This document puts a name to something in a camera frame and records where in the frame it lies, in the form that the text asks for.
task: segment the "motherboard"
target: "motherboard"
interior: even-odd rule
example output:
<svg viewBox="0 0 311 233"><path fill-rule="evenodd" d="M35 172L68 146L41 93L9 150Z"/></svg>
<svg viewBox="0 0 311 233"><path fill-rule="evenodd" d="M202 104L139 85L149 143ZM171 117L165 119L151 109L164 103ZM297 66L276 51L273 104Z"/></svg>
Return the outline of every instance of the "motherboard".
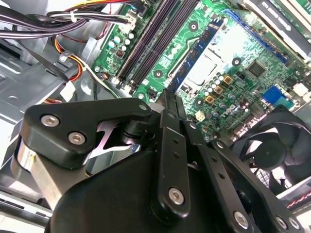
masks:
<svg viewBox="0 0 311 233"><path fill-rule="evenodd" d="M206 141L230 144L279 105L311 100L306 0L153 0L125 6L94 71L146 103L183 100Z"/></svg>

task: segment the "black ram slot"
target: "black ram slot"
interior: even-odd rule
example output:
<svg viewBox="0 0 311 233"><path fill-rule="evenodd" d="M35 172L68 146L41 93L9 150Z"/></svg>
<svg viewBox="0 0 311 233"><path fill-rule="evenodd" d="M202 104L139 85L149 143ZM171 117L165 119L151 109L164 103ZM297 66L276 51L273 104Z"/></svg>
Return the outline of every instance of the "black ram slot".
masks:
<svg viewBox="0 0 311 233"><path fill-rule="evenodd" d="M131 84L133 88L136 88L138 85L140 85L141 82L146 78L146 76L154 67L162 53L165 51L175 35L184 25L189 15L193 12L199 1L200 0L183 1L180 8L171 18L169 25L162 32L160 38L157 40L152 50L148 53L143 62L140 64L136 74L134 74L133 78L131 79Z"/></svg>
<svg viewBox="0 0 311 233"><path fill-rule="evenodd" d="M175 9L180 0L163 0L159 5L156 13L150 20L148 26L144 30L140 40L137 42L135 48L128 55L126 61L119 70L117 77L121 80L126 80L130 72L133 70L141 55L144 54L149 43L152 41L153 37L166 21L166 18Z"/></svg>

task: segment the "black fan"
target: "black fan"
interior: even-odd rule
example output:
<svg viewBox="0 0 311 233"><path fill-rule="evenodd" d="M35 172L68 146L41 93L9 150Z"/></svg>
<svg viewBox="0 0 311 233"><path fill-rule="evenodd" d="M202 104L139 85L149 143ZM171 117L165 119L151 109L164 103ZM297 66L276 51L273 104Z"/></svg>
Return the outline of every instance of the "black fan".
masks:
<svg viewBox="0 0 311 233"><path fill-rule="evenodd" d="M250 152L256 141L261 144ZM254 158L258 168L270 173L269 189L275 195L286 190L285 180L279 183L274 178L276 170L282 170L292 185L311 176L311 130L284 106L278 106L243 135L232 150L244 162Z"/></svg>

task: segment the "silver screw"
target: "silver screw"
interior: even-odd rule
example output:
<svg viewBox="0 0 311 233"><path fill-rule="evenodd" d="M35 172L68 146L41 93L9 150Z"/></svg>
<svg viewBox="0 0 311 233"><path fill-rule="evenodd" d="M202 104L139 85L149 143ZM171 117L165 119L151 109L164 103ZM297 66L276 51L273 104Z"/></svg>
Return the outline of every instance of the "silver screw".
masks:
<svg viewBox="0 0 311 233"><path fill-rule="evenodd" d="M144 111L147 110L147 107L146 107L145 105L143 105L143 104L140 104L139 107L140 107L142 110L144 110Z"/></svg>
<svg viewBox="0 0 311 233"><path fill-rule="evenodd" d="M73 132L68 136L69 141L75 145L82 145L86 142L86 137L82 133Z"/></svg>
<svg viewBox="0 0 311 233"><path fill-rule="evenodd" d="M235 218L236 222L237 222L243 229L245 229L245 230L248 229L248 227L249 227L248 221L247 221L247 219L245 218L245 216L244 216L242 213L240 213L240 212L238 212L238 211L234 212L234 218Z"/></svg>
<svg viewBox="0 0 311 233"><path fill-rule="evenodd" d="M175 119L175 116L172 113L167 113L167 115L169 115L171 118Z"/></svg>
<svg viewBox="0 0 311 233"><path fill-rule="evenodd" d="M276 220L283 229L287 229L287 225L283 219L281 219L279 216L276 216Z"/></svg>
<svg viewBox="0 0 311 233"><path fill-rule="evenodd" d="M216 144L218 145L218 147L220 147L221 149L224 148L224 146L220 143L220 142L216 142Z"/></svg>
<svg viewBox="0 0 311 233"><path fill-rule="evenodd" d="M59 125L59 119L52 115L46 115L41 118L41 123L47 127L55 127Z"/></svg>
<svg viewBox="0 0 311 233"><path fill-rule="evenodd" d="M194 123L190 122L190 126L191 128L196 129L196 125Z"/></svg>
<svg viewBox="0 0 311 233"><path fill-rule="evenodd" d="M300 229L300 226L299 226L299 224L295 221L295 219L293 219L292 217L289 217L288 219L289 219L289 221L290 221L290 223L291 223L291 225L292 225L293 227L295 227L297 230Z"/></svg>
<svg viewBox="0 0 311 233"><path fill-rule="evenodd" d="M95 68L94 68L94 71L95 71L96 73L98 73L99 71L101 71L101 69L100 69L99 67L95 67Z"/></svg>
<svg viewBox="0 0 311 233"><path fill-rule="evenodd" d="M177 188L169 190L169 197L176 205L182 205L185 201L184 195Z"/></svg>

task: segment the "blue pcie slot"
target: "blue pcie slot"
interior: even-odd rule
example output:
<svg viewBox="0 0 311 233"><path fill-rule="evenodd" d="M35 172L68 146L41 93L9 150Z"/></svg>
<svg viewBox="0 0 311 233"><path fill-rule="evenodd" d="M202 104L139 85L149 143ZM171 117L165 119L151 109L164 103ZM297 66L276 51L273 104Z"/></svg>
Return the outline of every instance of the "blue pcie slot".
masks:
<svg viewBox="0 0 311 233"><path fill-rule="evenodd" d="M186 60L180 67L179 71L176 73L172 82L169 84L168 89L177 92L179 87L183 84L185 78L189 74L190 70L194 66L194 64L199 60L200 56L203 54L204 50L207 48L209 43L212 41L218 30L221 28L224 23L221 19L212 20L204 32L202 33L200 39L195 44L193 49L188 54Z"/></svg>
<svg viewBox="0 0 311 233"><path fill-rule="evenodd" d="M242 26L248 33L250 33L261 45L263 45L268 51L270 51L281 63L287 63L288 58L283 56L280 52L276 51L271 47L266 41L264 41L256 32L252 31L251 28L244 23L240 17L229 9L222 11L223 13L229 15L233 20L235 20L240 26Z"/></svg>

